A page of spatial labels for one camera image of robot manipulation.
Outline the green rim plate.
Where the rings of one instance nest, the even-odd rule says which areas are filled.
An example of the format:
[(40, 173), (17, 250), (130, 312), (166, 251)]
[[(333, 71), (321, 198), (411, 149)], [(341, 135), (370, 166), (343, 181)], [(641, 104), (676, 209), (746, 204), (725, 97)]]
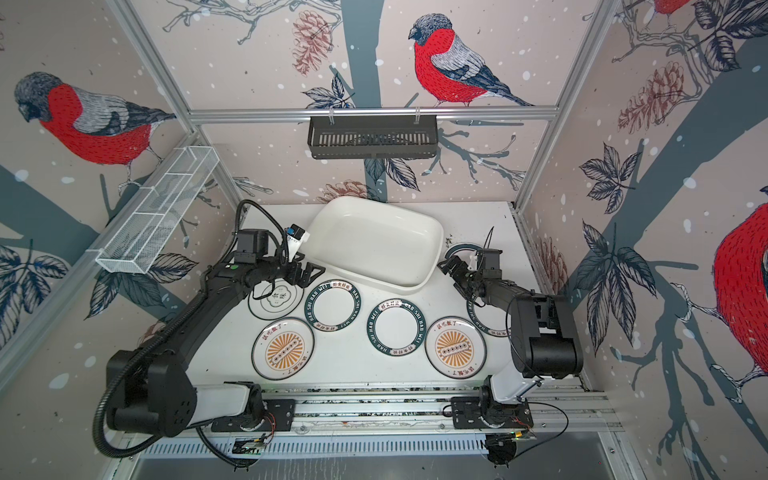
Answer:
[(426, 337), (426, 320), (411, 301), (391, 298), (377, 304), (366, 322), (366, 334), (373, 348), (389, 357), (414, 353)]
[(491, 305), (479, 307), (476, 303), (467, 301), (466, 311), (471, 322), (484, 334), (496, 338), (508, 336), (503, 309)]
[(320, 283), (307, 296), (305, 320), (321, 332), (337, 332), (350, 326), (362, 306), (359, 290), (350, 282), (331, 279)]

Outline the orange sunburst plate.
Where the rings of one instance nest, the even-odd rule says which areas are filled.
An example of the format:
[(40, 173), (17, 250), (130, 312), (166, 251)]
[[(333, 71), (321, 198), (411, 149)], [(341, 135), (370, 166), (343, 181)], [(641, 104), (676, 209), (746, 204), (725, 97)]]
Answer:
[(476, 376), (487, 358), (482, 333), (469, 320), (456, 316), (433, 322), (427, 330), (424, 346), (431, 366), (455, 380)]
[(270, 381), (282, 381), (299, 373), (315, 350), (312, 328), (298, 318), (284, 318), (268, 324), (257, 336), (251, 363), (255, 372)]

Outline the green red ring plate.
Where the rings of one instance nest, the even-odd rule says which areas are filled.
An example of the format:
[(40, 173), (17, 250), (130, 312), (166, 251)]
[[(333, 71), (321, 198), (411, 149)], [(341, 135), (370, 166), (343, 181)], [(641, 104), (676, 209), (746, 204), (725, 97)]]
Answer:
[(462, 251), (475, 251), (475, 252), (477, 252), (477, 251), (480, 251), (480, 250), (482, 250), (481, 246), (478, 246), (478, 245), (475, 245), (475, 244), (471, 244), (471, 243), (455, 244), (455, 245), (451, 246), (445, 252), (444, 258), (445, 259), (449, 259), (450, 257), (452, 257), (452, 256), (454, 256), (454, 255), (456, 255), (456, 254), (458, 254), (459, 252), (462, 252)]

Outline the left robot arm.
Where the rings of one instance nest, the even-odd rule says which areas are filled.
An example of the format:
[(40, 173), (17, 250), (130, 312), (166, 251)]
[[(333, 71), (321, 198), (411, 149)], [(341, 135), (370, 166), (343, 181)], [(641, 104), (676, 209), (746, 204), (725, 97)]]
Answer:
[(311, 262), (282, 265), (274, 257), (211, 267), (202, 289), (182, 312), (140, 347), (116, 352), (106, 367), (106, 390), (94, 428), (173, 437), (200, 420), (198, 388), (187, 369), (220, 321), (254, 288), (283, 279), (306, 288), (325, 269)]

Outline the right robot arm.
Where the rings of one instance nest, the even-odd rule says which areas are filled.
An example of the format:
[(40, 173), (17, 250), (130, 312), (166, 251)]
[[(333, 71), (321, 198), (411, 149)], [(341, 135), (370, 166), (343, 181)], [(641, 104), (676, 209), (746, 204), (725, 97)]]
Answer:
[(511, 360), (486, 378), (481, 398), (490, 404), (516, 404), (548, 381), (580, 375), (584, 355), (566, 298), (504, 279), (500, 256), (498, 249), (481, 249), (477, 267), (472, 269), (453, 254), (438, 262), (437, 268), (453, 280), (462, 298), (504, 313), (501, 332)]

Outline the white plastic bin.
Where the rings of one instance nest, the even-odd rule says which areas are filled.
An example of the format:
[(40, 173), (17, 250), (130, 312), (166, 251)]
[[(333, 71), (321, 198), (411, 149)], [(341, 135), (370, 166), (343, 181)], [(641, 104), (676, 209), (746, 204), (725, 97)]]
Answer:
[(300, 252), (353, 282), (410, 295), (429, 281), (442, 251), (435, 218), (357, 197), (326, 204), (307, 229)]

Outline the white black line plate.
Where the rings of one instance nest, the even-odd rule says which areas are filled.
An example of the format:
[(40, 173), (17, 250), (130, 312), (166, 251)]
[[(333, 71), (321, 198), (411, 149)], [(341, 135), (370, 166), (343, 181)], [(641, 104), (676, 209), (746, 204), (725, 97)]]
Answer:
[(304, 290), (283, 279), (257, 285), (247, 297), (250, 313), (259, 320), (273, 321), (289, 316), (301, 304)]

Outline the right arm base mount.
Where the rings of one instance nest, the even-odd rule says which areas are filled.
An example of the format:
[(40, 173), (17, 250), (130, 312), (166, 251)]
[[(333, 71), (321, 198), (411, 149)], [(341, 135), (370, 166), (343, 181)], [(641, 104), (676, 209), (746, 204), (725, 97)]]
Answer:
[(533, 428), (530, 408), (526, 403), (502, 404), (479, 397), (450, 399), (450, 417), (457, 430)]

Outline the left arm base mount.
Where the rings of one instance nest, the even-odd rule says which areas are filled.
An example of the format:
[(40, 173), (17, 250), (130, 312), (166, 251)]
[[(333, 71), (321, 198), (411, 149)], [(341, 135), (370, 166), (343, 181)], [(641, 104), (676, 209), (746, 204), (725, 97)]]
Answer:
[(291, 430), (296, 401), (292, 399), (267, 399), (254, 411), (247, 410), (237, 416), (216, 419), (211, 424), (213, 432), (226, 433), (278, 433)]

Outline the white mesh wall shelf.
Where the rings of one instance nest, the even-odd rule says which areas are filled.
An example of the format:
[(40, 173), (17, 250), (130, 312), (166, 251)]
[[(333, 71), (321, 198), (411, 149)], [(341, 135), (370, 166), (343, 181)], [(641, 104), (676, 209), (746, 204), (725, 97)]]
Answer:
[(176, 149), (162, 175), (140, 189), (139, 204), (99, 251), (109, 273), (146, 274), (219, 164), (210, 146)]

